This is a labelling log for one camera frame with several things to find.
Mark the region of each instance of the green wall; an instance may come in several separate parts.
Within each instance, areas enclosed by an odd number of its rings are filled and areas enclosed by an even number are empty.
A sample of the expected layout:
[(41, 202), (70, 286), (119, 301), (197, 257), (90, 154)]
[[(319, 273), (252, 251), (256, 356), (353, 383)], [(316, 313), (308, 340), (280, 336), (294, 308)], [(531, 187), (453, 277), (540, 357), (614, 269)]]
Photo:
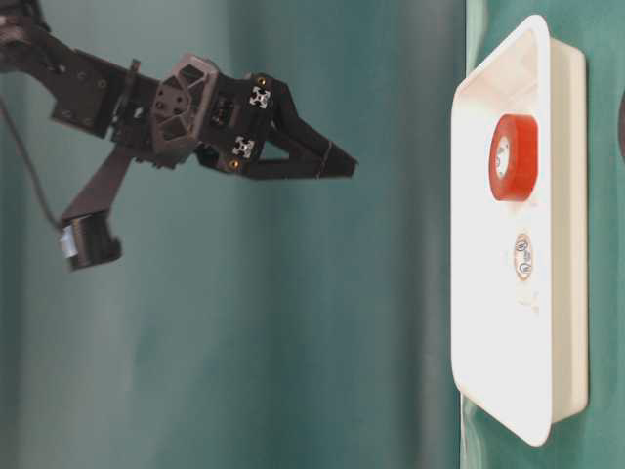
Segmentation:
[[(0, 158), (2, 467), (457, 467), (448, 132), (464, 1), (43, 1), (68, 44), (164, 76), (182, 53), (291, 85), (351, 181), (134, 165), (118, 263), (69, 274)], [(2, 83), (61, 213), (111, 145)]]
[[(468, 48), (483, 59), (524, 18), (545, 17), (588, 63), (590, 404), (554, 426), (542, 448), (519, 440), (465, 401), (465, 469), (616, 469), (625, 466), (625, 167), (616, 134), (625, 89), (625, 3), (620, 0), (469, 0)], [(476, 41), (483, 37), (478, 48)]]

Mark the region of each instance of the teal background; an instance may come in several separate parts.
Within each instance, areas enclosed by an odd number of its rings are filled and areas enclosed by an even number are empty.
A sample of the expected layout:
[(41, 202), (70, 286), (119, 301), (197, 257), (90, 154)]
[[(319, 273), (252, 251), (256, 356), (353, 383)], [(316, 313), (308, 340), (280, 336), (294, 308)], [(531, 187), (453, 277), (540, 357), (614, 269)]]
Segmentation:
[(488, 55), (523, 19), (545, 17), (552, 36), (577, 47), (588, 63), (590, 404), (554, 426), (532, 448), (472, 403), (464, 402), (462, 467), (621, 468), (625, 465), (625, 168), (616, 134), (625, 89), (625, 3), (563, 0), (469, 0), (468, 52)]
[[(457, 467), (448, 132), (464, 2), (42, 3), (65, 43), (154, 77), (189, 51), (285, 80), (360, 165), (299, 183), (133, 165), (111, 220), (124, 257), (69, 274), (3, 131), (2, 467)], [(60, 214), (111, 144), (49, 122), (33, 80), (1, 88)]]

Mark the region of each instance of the dark teal surface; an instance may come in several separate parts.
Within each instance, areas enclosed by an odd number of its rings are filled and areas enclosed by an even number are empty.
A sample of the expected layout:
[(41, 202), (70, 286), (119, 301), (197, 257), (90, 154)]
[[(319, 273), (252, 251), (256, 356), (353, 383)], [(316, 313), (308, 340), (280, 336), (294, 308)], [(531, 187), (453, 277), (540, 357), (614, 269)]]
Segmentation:
[[(118, 263), (69, 274), (0, 159), (2, 467), (449, 468), (448, 132), (459, 0), (43, 1), (59, 38), (165, 76), (184, 52), (290, 84), (353, 180), (134, 165)], [(111, 144), (3, 95), (61, 213)]]
[[(470, 0), (473, 6), (479, 0)], [(625, 3), (525, 0), (487, 3), (481, 57), (529, 15), (545, 17), (552, 36), (588, 63), (590, 403), (532, 448), (470, 403), (465, 405), (466, 469), (617, 469), (625, 467), (625, 166), (616, 123), (625, 89)], [(478, 37), (478, 31), (469, 31)]]

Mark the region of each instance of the white plastic box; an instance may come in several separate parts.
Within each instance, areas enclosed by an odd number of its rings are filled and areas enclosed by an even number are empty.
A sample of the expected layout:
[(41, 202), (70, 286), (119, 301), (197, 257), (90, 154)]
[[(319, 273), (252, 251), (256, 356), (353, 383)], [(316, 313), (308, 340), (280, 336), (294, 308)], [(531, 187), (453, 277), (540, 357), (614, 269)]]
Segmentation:
[[(499, 118), (538, 125), (524, 202), (495, 200), (488, 154)], [(456, 385), (534, 446), (588, 402), (586, 64), (526, 19), (458, 87), (451, 117), (451, 359)], [(531, 239), (522, 280), (515, 241)]]

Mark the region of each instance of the label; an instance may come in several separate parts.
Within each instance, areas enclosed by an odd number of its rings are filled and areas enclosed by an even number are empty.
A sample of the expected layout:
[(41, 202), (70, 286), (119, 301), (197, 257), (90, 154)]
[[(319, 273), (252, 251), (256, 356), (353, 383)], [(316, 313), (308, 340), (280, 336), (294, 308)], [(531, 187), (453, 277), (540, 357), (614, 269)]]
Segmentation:
[(497, 145), (497, 156), (495, 157), (495, 171), (497, 177), (502, 179), (508, 172), (510, 164), (510, 141), (508, 137), (502, 137)]
[(515, 271), (521, 280), (527, 280), (533, 271), (534, 253), (527, 234), (519, 234), (515, 242)]

